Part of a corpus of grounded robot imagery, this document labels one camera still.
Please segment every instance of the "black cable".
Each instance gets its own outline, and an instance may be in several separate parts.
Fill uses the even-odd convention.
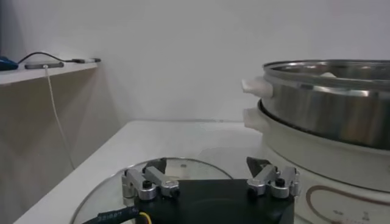
[[[135,206],[131,206],[115,211],[99,213],[97,217],[83,224],[119,224],[135,219],[138,216],[140,216],[140,210]]]
[[[58,61],[62,61],[62,62],[73,62],[73,60],[62,60],[61,58],[57,58],[56,56],[53,56],[53,55],[48,54],[48,53],[45,53],[45,52],[33,52],[33,53],[31,53],[31,54],[25,56],[24,58],[22,58],[22,59],[18,62],[18,64],[24,62],[27,58],[29,58],[29,57],[31,57],[31,56],[33,56],[33,55],[36,55],[36,54],[43,54],[43,55],[52,57],[52,58],[54,58],[54,59],[56,59],[56,60],[58,60]]]

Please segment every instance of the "glass lid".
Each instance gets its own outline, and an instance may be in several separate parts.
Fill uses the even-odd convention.
[[[130,166],[139,171],[150,161]],[[71,223],[81,224],[100,212],[125,208],[122,199],[122,174],[124,168],[98,184],[76,209]],[[166,158],[165,174],[177,180],[233,179],[222,169],[203,161],[185,158]]]

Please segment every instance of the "white cable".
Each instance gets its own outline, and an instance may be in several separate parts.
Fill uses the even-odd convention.
[[[52,86],[51,86],[51,80],[50,80],[50,75],[49,75],[49,71],[48,71],[48,65],[44,65],[43,68],[44,68],[44,73],[46,75],[46,77],[48,78],[48,83],[49,83],[49,90],[50,90],[50,97],[51,97],[51,105],[53,107],[53,112],[54,112],[54,116],[55,116],[55,120],[57,121],[57,125],[58,125],[58,129],[60,130],[60,134],[61,134],[61,137],[62,137],[62,141],[63,141],[63,144],[64,144],[64,147],[65,147],[65,154],[68,155],[68,158],[69,158],[69,161],[71,163],[71,166],[73,169],[75,169],[74,167],[74,164],[72,162],[72,158],[71,158],[71,148],[70,148],[70,145],[69,145],[69,142],[68,140],[66,139],[66,136],[65,136],[65,133],[62,129],[62,125],[61,125],[61,122],[60,122],[60,119],[59,119],[59,116],[57,114],[57,109],[55,107],[55,102],[54,102],[54,95],[53,95],[53,89],[52,89]]]

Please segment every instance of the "stainless steel pot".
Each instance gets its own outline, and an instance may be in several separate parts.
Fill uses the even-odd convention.
[[[264,65],[243,80],[263,111],[324,138],[390,150],[390,61],[302,60]]]

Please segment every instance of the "yellow wire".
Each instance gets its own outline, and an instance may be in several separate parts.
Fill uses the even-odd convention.
[[[148,214],[146,214],[145,212],[140,212],[140,215],[145,217],[145,219],[147,220],[147,224],[152,224],[151,217]]]

